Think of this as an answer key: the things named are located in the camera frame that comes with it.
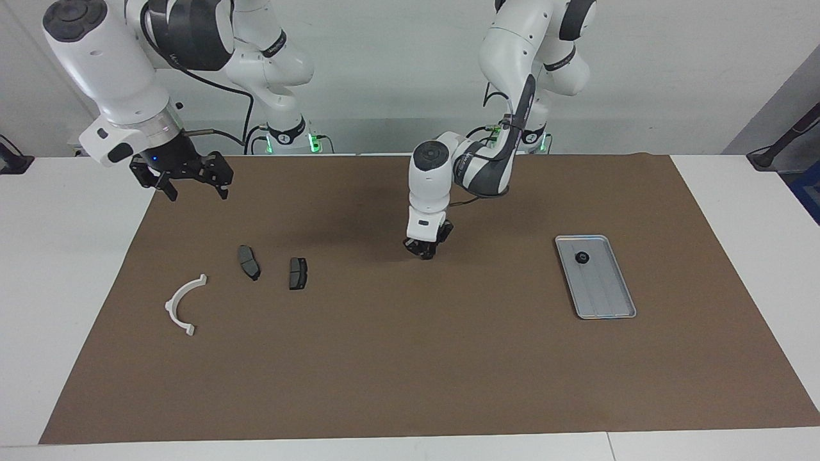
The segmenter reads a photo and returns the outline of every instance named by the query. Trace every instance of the black round part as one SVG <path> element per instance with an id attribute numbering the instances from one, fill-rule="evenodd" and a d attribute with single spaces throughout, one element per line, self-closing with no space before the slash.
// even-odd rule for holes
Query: black round part
<path id="1" fill-rule="evenodd" d="M 43 28 L 58 42 L 78 42 L 102 24 L 107 11 L 103 0 L 59 0 L 46 10 Z"/>
<path id="2" fill-rule="evenodd" d="M 440 141 L 426 141 L 416 147 L 412 157 L 419 170 L 430 171 L 447 163 L 450 151 Z"/>

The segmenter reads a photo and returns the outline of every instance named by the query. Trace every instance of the green indicator light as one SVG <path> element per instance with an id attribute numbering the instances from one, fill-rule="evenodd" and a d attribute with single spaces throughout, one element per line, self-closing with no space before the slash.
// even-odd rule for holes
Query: green indicator light
<path id="1" fill-rule="evenodd" d="M 321 141 L 313 135 L 313 133 L 308 133 L 307 138 L 310 139 L 310 150 L 313 153 L 321 152 Z"/>

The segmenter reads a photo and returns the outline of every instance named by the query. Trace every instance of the white wall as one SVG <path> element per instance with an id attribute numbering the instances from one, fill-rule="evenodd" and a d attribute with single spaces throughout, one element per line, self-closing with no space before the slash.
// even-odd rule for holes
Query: white wall
<path id="1" fill-rule="evenodd" d="M 0 0 L 0 133 L 30 155 L 71 155 L 70 138 L 97 113 L 40 48 L 39 31 L 20 21 L 15 11 L 28 3 Z"/>
<path id="2" fill-rule="evenodd" d="M 0 1 L 37 30 L 42 47 L 50 0 Z M 305 114 L 345 152 L 408 151 L 444 130 L 496 121 L 500 105 L 481 109 L 476 59 L 492 3 L 282 0 L 289 38 L 317 64 L 314 81 L 295 90 Z M 818 0 L 602 0 L 579 43 L 593 80 L 576 98 L 556 98 L 555 150 L 720 153 L 820 43 L 818 23 Z M 189 128 L 240 129 L 243 98 L 174 71 L 160 75 L 185 104 Z M 6 84 L 0 89 L 5 101 Z"/>

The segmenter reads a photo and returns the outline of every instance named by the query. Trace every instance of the white table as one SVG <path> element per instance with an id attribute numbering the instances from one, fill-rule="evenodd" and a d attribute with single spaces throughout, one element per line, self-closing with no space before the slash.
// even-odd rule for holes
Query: white table
<path id="1" fill-rule="evenodd" d="M 820 406 L 820 227 L 743 157 L 673 157 Z M 152 192 L 128 168 L 38 159 L 0 177 L 0 459 L 768 461 L 820 459 L 820 428 L 36 445 Z"/>

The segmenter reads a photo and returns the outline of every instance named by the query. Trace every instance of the black stand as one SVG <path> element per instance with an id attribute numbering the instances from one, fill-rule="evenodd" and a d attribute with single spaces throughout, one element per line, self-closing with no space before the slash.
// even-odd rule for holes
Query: black stand
<path id="1" fill-rule="evenodd" d="M 752 166 L 757 171 L 774 171 L 771 166 L 775 157 L 782 152 L 792 141 L 805 135 L 820 120 L 820 104 L 814 106 L 812 110 L 803 116 L 789 131 L 786 132 L 777 142 L 764 153 L 750 153 L 746 156 Z"/>
<path id="2" fill-rule="evenodd" d="M 16 155 L 5 144 L 0 143 L 0 160 L 6 163 L 6 166 L 0 170 L 1 175 L 22 175 L 28 171 L 34 157 L 29 155 Z"/>

